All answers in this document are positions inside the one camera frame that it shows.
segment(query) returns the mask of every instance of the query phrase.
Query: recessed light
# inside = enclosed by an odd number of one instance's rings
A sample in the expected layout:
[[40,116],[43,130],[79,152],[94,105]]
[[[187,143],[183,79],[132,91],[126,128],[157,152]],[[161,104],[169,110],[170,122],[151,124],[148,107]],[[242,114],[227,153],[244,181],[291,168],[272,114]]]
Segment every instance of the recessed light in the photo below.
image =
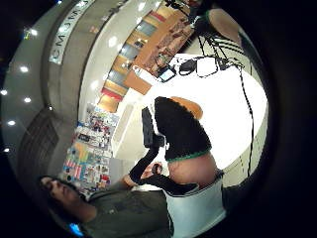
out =
[[65,32],[67,29],[68,29],[67,26],[61,26],[58,28],[58,31],[62,33],[62,32]]
[[77,7],[83,7],[85,5],[84,1],[79,2],[76,4]]
[[145,8],[145,6],[146,6],[145,2],[140,3],[138,8],[139,12],[141,12]]
[[16,124],[15,121],[8,121],[8,125],[9,125],[9,126],[14,126],[15,124]]
[[31,33],[33,36],[37,36],[37,35],[38,35],[38,31],[37,31],[37,30],[34,30],[34,29],[31,29],[31,30],[30,30],[30,33]]
[[112,38],[110,38],[108,44],[109,44],[109,47],[110,47],[110,48],[113,48],[114,46],[116,46],[116,44],[117,44],[117,37],[112,37]]
[[21,67],[20,67],[20,71],[21,71],[21,72],[28,72],[29,69],[28,69],[26,66],[21,66]]
[[102,79],[105,81],[108,79],[108,73],[103,74]]
[[98,80],[94,80],[93,82],[90,83],[90,89],[95,90],[98,86]]
[[31,100],[30,97],[26,97],[26,98],[24,99],[24,101],[25,101],[26,103],[29,103],[29,102],[31,102],[32,100]]
[[125,48],[125,47],[123,47],[122,49],[121,49],[121,53],[125,53],[127,51],[127,49]]
[[142,17],[139,17],[139,18],[137,19],[137,24],[141,23],[141,21],[142,21]]
[[122,49],[122,47],[123,47],[123,44],[119,44],[119,45],[117,46],[118,52]]
[[8,91],[7,90],[1,90],[1,92],[0,92],[2,95],[7,95],[8,94]]

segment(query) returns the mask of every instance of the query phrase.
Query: hand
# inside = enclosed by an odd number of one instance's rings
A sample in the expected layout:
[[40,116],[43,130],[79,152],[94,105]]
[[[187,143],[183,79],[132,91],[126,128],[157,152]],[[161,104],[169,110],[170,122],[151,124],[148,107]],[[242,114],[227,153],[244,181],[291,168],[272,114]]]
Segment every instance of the hand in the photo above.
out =
[[159,147],[152,147],[148,150],[147,154],[141,158],[136,165],[130,170],[129,175],[130,179],[139,183],[141,175],[144,173],[145,169],[151,164],[153,159],[158,155]]
[[158,164],[158,174],[160,175],[161,173],[161,170],[159,169],[159,167],[161,167],[161,162],[154,162],[154,163],[151,163],[150,165],[148,165],[145,169],[145,171],[142,173],[141,175],[141,179],[145,179],[145,178],[148,178],[148,177],[151,177],[154,173],[153,173],[153,167],[155,164]]

